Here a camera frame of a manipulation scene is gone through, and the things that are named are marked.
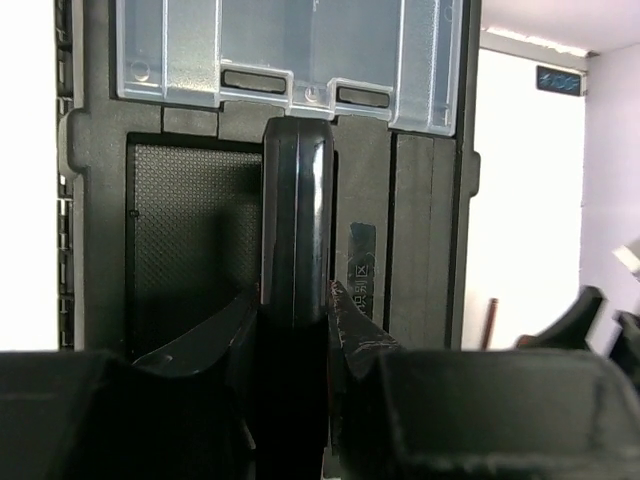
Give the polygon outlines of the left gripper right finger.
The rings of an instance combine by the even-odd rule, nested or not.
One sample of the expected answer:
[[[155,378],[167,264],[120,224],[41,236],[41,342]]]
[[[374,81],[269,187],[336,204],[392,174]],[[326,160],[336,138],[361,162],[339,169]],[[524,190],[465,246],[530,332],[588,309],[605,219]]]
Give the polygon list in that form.
[[[403,347],[361,312],[337,280],[330,282],[328,327],[329,445],[338,450],[350,382],[362,380],[379,354]]]

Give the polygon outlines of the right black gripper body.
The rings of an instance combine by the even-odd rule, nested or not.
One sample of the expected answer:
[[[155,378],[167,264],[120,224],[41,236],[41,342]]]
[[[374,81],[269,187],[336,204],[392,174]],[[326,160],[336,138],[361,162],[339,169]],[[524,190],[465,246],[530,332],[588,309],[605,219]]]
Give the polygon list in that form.
[[[591,327],[602,313],[607,300],[594,286],[585,286],[569,309],[551,326],[537,335],[522,335],[516,341],[518,349],[559,349],[593,353],[587,342]],[[618,311],[619,326],[607,358],[616,364],[639,392],[639,316]]]

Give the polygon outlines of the brown hex key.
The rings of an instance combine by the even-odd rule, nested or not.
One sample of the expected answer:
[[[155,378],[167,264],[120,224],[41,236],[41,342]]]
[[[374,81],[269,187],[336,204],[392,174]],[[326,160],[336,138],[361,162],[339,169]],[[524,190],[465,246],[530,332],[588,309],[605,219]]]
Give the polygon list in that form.
[[[498,305],[499,300],[497,298],[489,299],[480,343],[480,349],[483,351],[486,351],[491,344]]]

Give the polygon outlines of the black plastic toolbox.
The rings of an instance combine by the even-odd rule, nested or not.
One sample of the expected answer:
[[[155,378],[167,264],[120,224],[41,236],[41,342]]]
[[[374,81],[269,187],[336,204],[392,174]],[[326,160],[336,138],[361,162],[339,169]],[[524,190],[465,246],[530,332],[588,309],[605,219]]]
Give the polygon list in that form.
[[[459,349],[477,1],[55,1],[58,342],[135,358],[331,281]]]

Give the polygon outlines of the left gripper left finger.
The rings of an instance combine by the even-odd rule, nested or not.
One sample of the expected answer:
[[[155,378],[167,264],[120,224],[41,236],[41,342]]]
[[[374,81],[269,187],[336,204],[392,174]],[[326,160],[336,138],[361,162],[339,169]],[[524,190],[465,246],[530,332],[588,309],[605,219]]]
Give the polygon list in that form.
[[[249,287],[184,334],[133,362],[154,386],[163,429],[187,450],[255,446],[247,407],[258,293]]]

